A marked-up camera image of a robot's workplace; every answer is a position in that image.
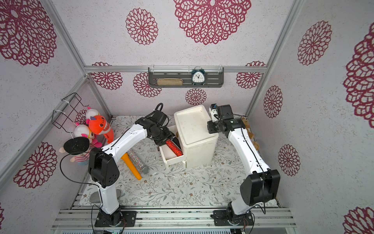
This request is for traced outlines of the red glitter microphone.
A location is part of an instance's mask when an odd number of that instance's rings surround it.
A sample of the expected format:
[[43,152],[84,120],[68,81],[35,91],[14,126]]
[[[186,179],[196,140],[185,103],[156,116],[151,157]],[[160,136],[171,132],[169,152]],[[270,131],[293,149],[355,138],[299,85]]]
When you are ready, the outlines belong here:
[[167,140],[166,145],[169,147],[169,149],[177,156],[180,157],[183,155],[182,150],[175,144],[172,140]]

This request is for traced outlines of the white three-drawer cabinet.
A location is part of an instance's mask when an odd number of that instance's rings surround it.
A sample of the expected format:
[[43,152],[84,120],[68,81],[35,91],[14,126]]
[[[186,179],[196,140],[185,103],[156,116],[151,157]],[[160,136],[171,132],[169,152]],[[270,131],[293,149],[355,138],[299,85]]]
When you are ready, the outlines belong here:
[[210,120],[203,105],[174,113],[175,125],[169,129],[177,136],[183,155],[177,156],[168,146],[161,146],[160,153],[167,171],[178,163],[184,168],[194,168],[212,162],[219,134],[208,132],[207,122]]

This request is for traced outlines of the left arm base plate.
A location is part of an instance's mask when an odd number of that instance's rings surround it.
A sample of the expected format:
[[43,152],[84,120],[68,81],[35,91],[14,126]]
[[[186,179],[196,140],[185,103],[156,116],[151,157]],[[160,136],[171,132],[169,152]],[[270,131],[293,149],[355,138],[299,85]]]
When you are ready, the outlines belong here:
[[136,211],[117,210],[113,214],[107,214],[100,210],[94,227],[134,227],[136,216]]

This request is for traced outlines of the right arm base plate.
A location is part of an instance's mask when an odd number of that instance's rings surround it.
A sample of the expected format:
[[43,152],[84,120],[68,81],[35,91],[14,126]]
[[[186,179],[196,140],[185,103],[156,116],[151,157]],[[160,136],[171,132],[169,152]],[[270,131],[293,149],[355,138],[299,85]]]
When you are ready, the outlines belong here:
[[231,202],[225,210],[214,210],[210,215],[215,226],[248,226],[254,224],[254,217],[250,211],[244,214],[235,214]]

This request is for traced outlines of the orange microphone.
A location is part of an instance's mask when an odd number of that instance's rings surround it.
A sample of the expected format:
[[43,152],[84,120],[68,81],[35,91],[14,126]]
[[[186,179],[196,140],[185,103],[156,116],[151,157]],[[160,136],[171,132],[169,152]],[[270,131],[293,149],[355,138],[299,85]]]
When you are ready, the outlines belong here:
[[131,173],[135,176],[135,178],[137,180],[141,180],[142,179],[142,176],[141,174],[138,172],[138,170],[136,169],[136,167],[134,166],[134,164],[132,163],[130,157],[129,157],[129,154],[128,153],[125,153],[121,159],[125,162],[125,164],[127,165],[127,167],[129,168],[129,170],[131,171]]

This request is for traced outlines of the black microphone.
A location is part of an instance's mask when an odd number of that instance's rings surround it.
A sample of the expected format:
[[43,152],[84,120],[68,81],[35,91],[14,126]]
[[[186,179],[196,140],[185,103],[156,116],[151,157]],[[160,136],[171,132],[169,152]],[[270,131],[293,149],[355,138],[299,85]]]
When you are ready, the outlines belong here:
[[181,149],[181,145],[180,145],[180,142],[179,142],[179,139],[175,136],[173,139],[172,139],[173,143],[179,148]]

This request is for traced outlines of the glitter silver microphone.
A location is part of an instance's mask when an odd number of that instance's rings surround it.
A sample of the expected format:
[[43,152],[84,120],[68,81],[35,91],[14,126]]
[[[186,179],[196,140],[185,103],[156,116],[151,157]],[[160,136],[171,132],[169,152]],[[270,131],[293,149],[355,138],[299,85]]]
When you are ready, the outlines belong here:
[[128,151],[129,158],[131,162],[134,164],[136,169],[140,174],[145,174],[147,175],[150,172],[150,168],[148,165],[146,165],[140,157],[136,154],[134,150],[129,150]]

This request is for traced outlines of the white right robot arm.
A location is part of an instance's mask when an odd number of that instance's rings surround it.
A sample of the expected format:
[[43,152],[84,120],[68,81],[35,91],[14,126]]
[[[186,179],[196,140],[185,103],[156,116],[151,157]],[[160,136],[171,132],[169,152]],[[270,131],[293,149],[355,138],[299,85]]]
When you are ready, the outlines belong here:
[[255,206],[274,200],[279,189],[280,174],[261,158],[241,116],[233,114],[230,105],[212,104],[209,113],[208,132],[225,134],[238,153],[246,174],[240,186],[240,197],[228,205],[228,216],[244,215]]

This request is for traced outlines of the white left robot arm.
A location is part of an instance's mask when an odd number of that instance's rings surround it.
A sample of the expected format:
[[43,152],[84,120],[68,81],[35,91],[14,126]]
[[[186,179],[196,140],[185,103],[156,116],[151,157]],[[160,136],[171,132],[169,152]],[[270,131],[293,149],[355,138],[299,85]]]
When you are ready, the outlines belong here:
[[176,156],[182,156],[175,134],[168,129],[169,117],[155,109],[138,119],[114,142],[90,151],[89,174],[98,187],[100,212],[108,221],[118,223],[120,204],[116,196],[116,182],[120,172],[117,163],[138,142],[149,138],[161,147],[166,145]]

